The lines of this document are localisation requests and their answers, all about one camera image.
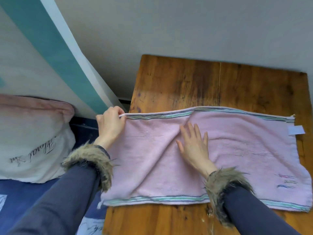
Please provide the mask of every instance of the wooden tabletop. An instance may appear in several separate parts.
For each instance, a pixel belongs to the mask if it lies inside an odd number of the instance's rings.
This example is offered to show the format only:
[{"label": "wooden tabletop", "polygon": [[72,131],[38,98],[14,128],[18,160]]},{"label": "wooden tabletop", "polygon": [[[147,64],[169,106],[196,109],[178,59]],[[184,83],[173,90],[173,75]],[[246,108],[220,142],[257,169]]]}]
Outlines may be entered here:
[{"label": "wooden tabletop", "polygon": [[[313,174],[312,107],[306,73],[233,63],[143,55],[131,100],[131,113],[227,106],[281,116],[296,115],[300,162]],[[313,212],[276,211],[303,235],[313,234]],[[230,235],[210,213],[209,204],[109,207],[107,235]]]}]

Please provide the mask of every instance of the blue bedding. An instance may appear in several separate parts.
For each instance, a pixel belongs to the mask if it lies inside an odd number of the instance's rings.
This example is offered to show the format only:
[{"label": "blue bedding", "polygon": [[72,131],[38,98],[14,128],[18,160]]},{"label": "blue bedding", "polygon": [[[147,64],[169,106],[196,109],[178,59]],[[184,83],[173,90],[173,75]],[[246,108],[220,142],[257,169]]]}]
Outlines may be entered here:
[{"label": "blue bedding", "polygon": [[[96,120],[74,117],[70,122],[75,135],[74,149],[98,137]],[[0,180],[0,235],[5,234],[58,179],[43,184],[32,184],[16,180]],[[97,209],[100,191],[90,205],[80,224],[77,235],[100,235],[105,219],[106,207]]]}]

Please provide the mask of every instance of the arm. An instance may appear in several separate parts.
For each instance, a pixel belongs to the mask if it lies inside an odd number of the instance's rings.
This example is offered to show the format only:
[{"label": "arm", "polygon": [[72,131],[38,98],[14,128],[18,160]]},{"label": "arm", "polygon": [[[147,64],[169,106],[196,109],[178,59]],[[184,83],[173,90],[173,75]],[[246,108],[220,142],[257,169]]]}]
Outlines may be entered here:
[{"label": "arm", "polygon": [[99,137],[94,144],[74,150],[65,159],[63,175],[22,219],[9,231],[9,235],[74,235],[91,204],[96,191],[111,187],[113,166],[105,149],[119,136],[125,117],[119,107],[110,107],[97,116]]},{"label": "arm", "polygon": [[253,195],[253,189],[243,174],[235,168],[218,170],[209,160],[208,134],[197,124],[188,124],[190,136],[180,126],[185,145],[177,141],[183,158],[204,178],[213,211],[225,227],[235,226],[241,235],[298,235],[291,226]]}]

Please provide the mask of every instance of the towel tag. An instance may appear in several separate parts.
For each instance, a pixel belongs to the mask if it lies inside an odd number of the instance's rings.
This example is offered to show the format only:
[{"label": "towel tag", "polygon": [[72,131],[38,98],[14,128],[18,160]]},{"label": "towel tag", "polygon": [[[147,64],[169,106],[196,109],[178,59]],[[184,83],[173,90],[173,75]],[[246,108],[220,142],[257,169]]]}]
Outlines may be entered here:
[{"label": "towel tag", "polygon": [[288,135],[304,134],[302,125],[288,126]]}]

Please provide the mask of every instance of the white pillow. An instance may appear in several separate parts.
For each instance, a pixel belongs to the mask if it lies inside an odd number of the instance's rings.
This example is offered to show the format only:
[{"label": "white pillow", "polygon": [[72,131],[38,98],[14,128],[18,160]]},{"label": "white pillow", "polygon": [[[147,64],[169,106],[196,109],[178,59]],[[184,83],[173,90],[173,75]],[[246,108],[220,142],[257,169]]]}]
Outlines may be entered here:
[{"label": "white pillow", "polygon": [[73,115],[65,102],[0,94],[0,179],[44,183],[64,174]]}]

